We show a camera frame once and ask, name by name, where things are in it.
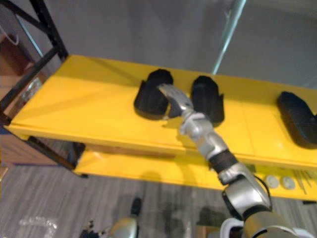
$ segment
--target white round object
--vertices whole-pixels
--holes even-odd
[[[295,182],[294,180],[289,176],[282,177],[282,185],[287,190],[293,190],[295,189]]]
[[[279,181],[276,176],[268,175],[265,177],[265,183],[269,188],[277,188],[279,186]]]

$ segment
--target gray carpet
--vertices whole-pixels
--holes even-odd
[[[2,181],[0,238],[77,238],[91,219],[101,230],[128,215],[136,196],[143,200],[140,238],[193,238],[197,222],[219,226],[230,216],[220,191],[15,166]],[[273,203],[291,225],[317,235],[316,205],[280,198]]]

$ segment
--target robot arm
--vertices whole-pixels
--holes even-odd
[[[244,164],[237,161],[222,138],[214,131],[211,121],[194,111],[190,99],[170,84],[158,89],[171,102],[169,118],[183,118],[180,128],[197,146],[198,151],[218,173],[226,185],[222,195],[230,213],[243,220],[246,238],[295,238],[295,232],[271,211],[270,198]]]

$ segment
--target white wire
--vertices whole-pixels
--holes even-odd
[[[15,46],[17,46],[19,44],[19,35],[16,35],[16,40],[15,42],[8,36],[8,34],[5,32],[5,30],[2,28],[2,26],[0,25],[0,30],[4,33],[5,37]]]
[[[312,234],[310,234],[308,231],[301,229],[301,228],[293,228],[295,233],[301,237],[301,238],[315,238]]]
[[[228,218],[222,224],[220,228],[220,238],[229,238],[230,230],[233,227],[243,227],[243,222],[235,219],[235,218]]]

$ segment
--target yellow shelf board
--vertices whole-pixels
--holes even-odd
[[[294,179],[294,190],[286,190],[281,185],[270,189],[272,196],[304,200],[317,200],[317,184],[313,178],[308,178],[310,187],[303,178],[306,193],[300,189],[293,170],[255,166],[256,175],[265,179],[267,175],[275,175],[280,180],[282,176]],[[86,150],[78,162],[74,172],[100,176],[139,179],[164,182],[178,185],[196,186],[223,190],[217,174],[210,171],[204,158],[186,155],[176,155],[175,158],[158,158],[110,154]]]
[[[12,120],[8,129],[21,138],[42,136],[171,154],[198,155],[194,143],[178,130],[180,119],[148,120],[134,112],[141,80],[165,67],[69,56]],[[189,93],[207,73],[165,68],[174,85]],[[276,99],[290,91],[317,111],[317,90],[215,75],[224,93],[225,120],[215,130],[245,163],[317,170],[317,149],[292,141]]]

